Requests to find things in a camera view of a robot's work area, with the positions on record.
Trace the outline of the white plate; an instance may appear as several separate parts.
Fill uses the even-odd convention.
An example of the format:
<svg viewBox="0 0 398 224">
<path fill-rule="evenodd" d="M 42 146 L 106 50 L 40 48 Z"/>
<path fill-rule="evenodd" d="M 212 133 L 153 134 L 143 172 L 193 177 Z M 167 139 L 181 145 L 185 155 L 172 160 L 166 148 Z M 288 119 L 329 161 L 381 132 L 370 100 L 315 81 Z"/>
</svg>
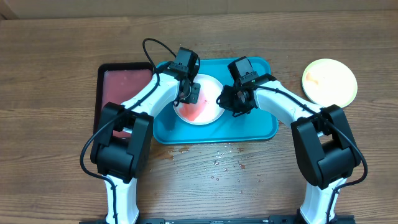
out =
<svg viewBox="0 0 398 224">
<path fill-rule="evenodd" d="M 194 82 L 200 84 L 197 103 L 182 103 L 175 107 L 174 110 L 179 118 L 189 124 L 210 124 L 216 121 L 224 112 L 224 109 L 216 103 L 223 85 L 216 78 L 205 74 L 198 74 Z"/>
</svg>

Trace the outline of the yellow green plate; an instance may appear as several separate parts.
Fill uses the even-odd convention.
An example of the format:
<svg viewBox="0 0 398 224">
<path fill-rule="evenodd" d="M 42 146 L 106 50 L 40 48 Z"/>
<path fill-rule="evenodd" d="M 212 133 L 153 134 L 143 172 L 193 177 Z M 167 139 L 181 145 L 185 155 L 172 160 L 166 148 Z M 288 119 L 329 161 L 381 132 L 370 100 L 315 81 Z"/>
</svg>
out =
<svg viewBox="0 0 398 224">
<path fill-rule="evenodd" d="M 358 83 L 354 73 L 345 64 L 321 58 L 304 70 L 302 88 L 306 96 L 318 105 L 344 108 L 356 98 Z"/>
</svg>

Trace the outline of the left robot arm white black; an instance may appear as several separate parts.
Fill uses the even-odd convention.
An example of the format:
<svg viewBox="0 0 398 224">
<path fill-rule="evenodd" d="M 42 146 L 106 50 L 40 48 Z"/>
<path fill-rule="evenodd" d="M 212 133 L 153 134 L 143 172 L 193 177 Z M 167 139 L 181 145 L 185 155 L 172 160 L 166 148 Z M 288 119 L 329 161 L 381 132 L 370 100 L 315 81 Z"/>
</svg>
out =
<svg viewBox="0 0 398 224">
<path fill-rule="evenodd" d="M 154 68 L 151 81 L 133 98 L 103 107 L 98 129 L 88 140 L 95 177 L 104 180 L 108 213 L 104 223 L 135 223 L 136 186 L 146 165 L 155 117 L 173 101 L 196 103 L 198 55 L 180 48 L 173 61 Z"/>
</svg>

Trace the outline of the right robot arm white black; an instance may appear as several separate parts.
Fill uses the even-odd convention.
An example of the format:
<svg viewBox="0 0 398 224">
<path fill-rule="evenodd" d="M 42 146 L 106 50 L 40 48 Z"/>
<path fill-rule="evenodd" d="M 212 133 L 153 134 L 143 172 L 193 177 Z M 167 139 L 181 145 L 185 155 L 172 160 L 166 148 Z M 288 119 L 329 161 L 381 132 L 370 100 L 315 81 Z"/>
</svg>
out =
<svg viewBox="0 0 398 224">
<path fill-rule="evenodd" d="M 290 127 L 297 165 L 307 181 L 296 216 L 273 216 L 269 222 L 354 223 L 353 216 L 339 216 L 334 209 L 340 190 L 362 182 L 368 165 L 343 109 L 302 99 L 272 75 L 259 75 L 247 57 L 232 61 L 228 70 L 234 83 L 223 87 L 217 104 L 234 117 L 258 108 Z"/>
</svg>

